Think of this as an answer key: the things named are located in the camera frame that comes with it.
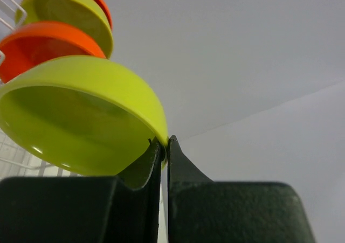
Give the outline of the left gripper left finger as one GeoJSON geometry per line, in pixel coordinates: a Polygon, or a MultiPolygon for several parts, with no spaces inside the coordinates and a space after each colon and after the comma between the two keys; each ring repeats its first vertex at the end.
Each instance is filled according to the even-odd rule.
{"type": "Polygon", "coordinates": [[[162,147],[117,176],[1,181],[1,242],[157,242],[162,147]]]}

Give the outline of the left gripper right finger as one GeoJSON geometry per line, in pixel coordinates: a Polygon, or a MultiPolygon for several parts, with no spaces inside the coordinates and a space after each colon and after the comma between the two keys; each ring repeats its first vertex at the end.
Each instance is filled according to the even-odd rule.
{"type": "Polygon", "coordinates": [[[215,182],[168,144],[169,242],[314,242],[302,201],[280,182],[215,182]]]}

